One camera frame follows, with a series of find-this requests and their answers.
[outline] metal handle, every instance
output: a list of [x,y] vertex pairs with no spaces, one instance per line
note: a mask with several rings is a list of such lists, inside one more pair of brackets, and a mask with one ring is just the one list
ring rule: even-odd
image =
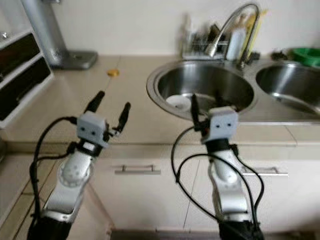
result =
[[145,165],[145,166],[127,166],[122,165],[121,170],[115,170],[115,174],[117,175],[160,175],[161,170],[156,170],[155,165]]
[[[277,167],[256,167],[254,170],[259,174],[259,176],[276,176],[276,177],[288,177],[289,174],[287,172],[280,172]],[[253,172],[251,172],[248,168],[242,167],[242,174],[244,176],[255,176]]]

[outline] stainless steel sink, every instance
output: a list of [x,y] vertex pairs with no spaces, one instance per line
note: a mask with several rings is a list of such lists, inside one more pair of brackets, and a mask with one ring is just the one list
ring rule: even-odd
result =
[[156,69],[146,88],[158,106],[188,120],[195,93],[203,115],[231,106],[241,124],[320,124],[320,69],[295,62],[259,60],[238,71],[227,62],[178,61]]
[[210,61],[182,61],[161,67],[149,77],[147,91],[161,108],[185,119],[191,119],[193,94],[203,114],[223,106],[241,112],[254,100],[254,90],[240,72]]
[[259,71],[256,82],[279,102],[299,111],[320,115],[320,70],[287,64]]

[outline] chrome faucet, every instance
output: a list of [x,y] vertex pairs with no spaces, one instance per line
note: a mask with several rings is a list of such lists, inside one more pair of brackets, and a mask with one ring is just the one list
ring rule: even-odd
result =
[[245,62],[246,59],[248,57],[248,52],[249,52],[249,48],[250,45],[254,39],[255,36],[255,32],[258,26],[258,21],[259,21],[259,17],[260,17],[260,10],[259,7],[254,4],[254,3],[248,3],[245,4],[241,7],[239,7],[237,10],[235,10],[231,16],[228,18],[228,20],[225,22],[225,24],[223,25],[222,29],[220,30],[219,34],[216,36],[216,38],[213,40],[213,42],[206,48],[205,53],[208,54],[210,57],[213,57],[215,55],[215,53],[217,52],[217,48],[218,48],[218,43],[222,37],[222,35],[224,34],[224,32],[226,31],[226,29],[229,28],[229,26],[236,20],[236,18],[242,13],[242,11],[248,7],[253,7],[255,10],[255,19],[254,19],[254,24],[253,27],[251,29],[250,32],[250,36],[249,36],[249,40],[243,50],[243,53],[240,57],[240,60],[238,62],[239,67],[244,68],[245,66]]

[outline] beige countertop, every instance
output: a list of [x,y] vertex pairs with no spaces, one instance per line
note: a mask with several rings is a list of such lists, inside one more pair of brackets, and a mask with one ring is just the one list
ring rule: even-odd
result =
[[[191,122],[173,116],[149,98],[146,81],[157,67],[175,61],[175,56],[100,56],[87,71],[57,70],[52,84],[41,93],[16,119],[1,130],[11,150],[34,147],[41,132],[54,119],[79,116],[89,100],[102,90],[105,97],[97,111],[111,126],[126,102],[131,103],[129,120],[122,135],[111,144],[172,144]],[[107,70],[118,68],[120,75],[110,78]],[[63,145],[77,139],[75,127],[60,123],[45,142]],[[233,141],[240,145],[320,145],[320,125],[271,126],[239,125]],[[198,144],[199,135],[190,134],[184,144]]]

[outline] wall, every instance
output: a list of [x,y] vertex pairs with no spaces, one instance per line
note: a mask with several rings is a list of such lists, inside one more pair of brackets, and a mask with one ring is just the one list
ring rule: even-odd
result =
[[[54,4],[70,49],[107,55],[171,55],[183,15],[220,25],[247,0],[63,0]],[[255,48],[320,46],[320,0],[258,0],[269,9]]]

